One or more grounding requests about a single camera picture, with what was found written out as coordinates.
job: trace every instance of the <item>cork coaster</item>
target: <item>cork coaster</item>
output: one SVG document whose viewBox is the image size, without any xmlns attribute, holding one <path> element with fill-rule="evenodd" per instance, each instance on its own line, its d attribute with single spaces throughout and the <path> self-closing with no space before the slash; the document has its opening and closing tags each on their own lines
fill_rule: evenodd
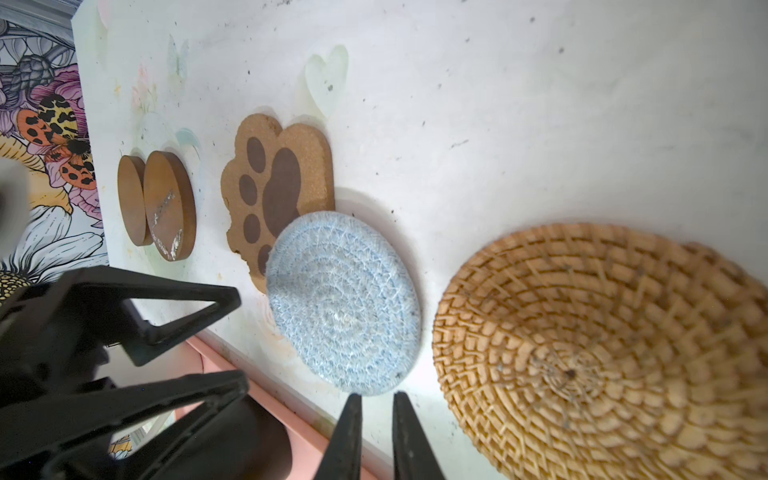
<svg viewBox="0 0 768 480">
<path fill-rule="evenodd" d="M 459 425 L 509 478 L 766 478 L 767 300 L 703 245 L 546 225 L 453 277 L 435 368 Z"/>
<path fill-rule="evenodd" d="M 137 247 L 152 243 L 144 209 L 144 161 L 124 155 L 118 165 L 118 199 L 128 238 Z"/>
<path fill-rule="evenodd" d="M 266 293 L 266 261 L 280 232 L 299 215 L 335 208 L 325 136 L 305 124 L 283 130 L 272 117 L 247 117 L 237 129 L 235 158 L 221 174 L 221 195 L 232 218 L 230 249 Z"/>
<path fill-rule="evenodd" d="M 150 235 L 169 262 L 190 256 L 197 218 L 192 186 L 174 154 L 154 151 L 144 170 L 144 208 Z"/>
</svg>

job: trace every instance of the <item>brown oval block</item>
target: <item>brown oval block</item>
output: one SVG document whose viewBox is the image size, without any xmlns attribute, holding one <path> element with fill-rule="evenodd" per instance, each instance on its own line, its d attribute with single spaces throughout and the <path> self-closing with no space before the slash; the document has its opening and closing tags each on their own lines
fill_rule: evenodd
<svg viewBox="0 0 768 480">
<path fill-rule="evenodd" d="M 174 154 L 154 151 L 144 171 L 144 207 L 157 250 L 173 262 L 190 256 L 197 229 L 192 185 Z"/>
<path fill-rule="evenodd" d="M 118 165 L 118 199 L 128 238 L 138 247 L 152 243 L 144 209 L 144 161 L 124 155 Z"/>
<path fill-rule="evenodd" d="M 262 114 L 240 124 L 235 158 L 221 174 L 230 211 L 230 249 L 248 262 L 256 288 L 266 293 L 266 261 L 277 236 L 299 215 L 333 210 L 333 164 L 317 129 L 280 123 Z"/>
</svg>

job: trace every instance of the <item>white tabletop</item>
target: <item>white tabletop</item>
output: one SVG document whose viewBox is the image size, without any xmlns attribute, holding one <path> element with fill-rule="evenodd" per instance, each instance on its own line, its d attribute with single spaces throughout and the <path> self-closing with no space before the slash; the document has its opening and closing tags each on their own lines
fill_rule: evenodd
<svg viewBox="0 0 768 480">
<path fill-rule="evenodd" d="M 458 429 L 430 348 L 442 291 L 484 245 L 541 223 L 612 222 L 708 244 L 768 280 L 762 0 L 102 3 L 108 28 L 95 0 L 73 26 L 111 265 L 236 286 L 243 307 L 207 340 L 321 432 L 346 394 L 296 357 L 227 246 L 219 180 L 248 114 L 319 125 L 337 210 L 381 231 L 409 268 L 423 338 L 400 389 L 448 478 L 501 478 Z M 170 35 L 189 45 L 183 81 L 169 72 Z M 323 118 L 303 67 L 335 45 L 349 73 Z M 176 139 L 183 128 L 199 156 Z M 115 183 L 122 154 L 162 147 L 196 195 L 197 243 L 176 263 L 131 244 Z M 190 308 L 144 304 L 159 322 Z M 391 477 L 392 395 L 363 411 L 366 464 Z"/>
</svg>

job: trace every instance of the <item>orange butterfly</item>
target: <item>orange butterfly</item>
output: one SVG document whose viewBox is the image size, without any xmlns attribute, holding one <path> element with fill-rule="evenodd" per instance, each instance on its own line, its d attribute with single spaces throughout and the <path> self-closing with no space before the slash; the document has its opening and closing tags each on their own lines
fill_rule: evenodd
<svg viewBox="0 0 768 480">
<path fill-rule="evenodd" d="M 83 190 L 96 189 L 91 144 L 78 138 L 77 119 L 64 97 L 50 95 L 40 102 L 38 111 L 19 111 L 16 121 L 22 137 L 30 143 L 52 147 L 45 154 L 45 163 L 62 162 L 59 172 L 64 181 Z"/>
</svg>

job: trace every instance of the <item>white flower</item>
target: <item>white flower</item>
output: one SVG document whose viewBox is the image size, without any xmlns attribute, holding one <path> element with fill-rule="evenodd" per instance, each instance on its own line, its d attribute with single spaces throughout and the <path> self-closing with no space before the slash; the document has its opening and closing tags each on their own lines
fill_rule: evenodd
<svg viewBox="0 0 768 480">
<path fill-rule="evenodd" d="M 16 250 L 0 260 L 0 303 L 20 286 L 52 282 L 67 270 L 107 265 L 106 253 L 92 255 L 104 238 L 96 233 L 67 237 L 71 216 L 61 207 L 35 207 Z"/>
</svg>

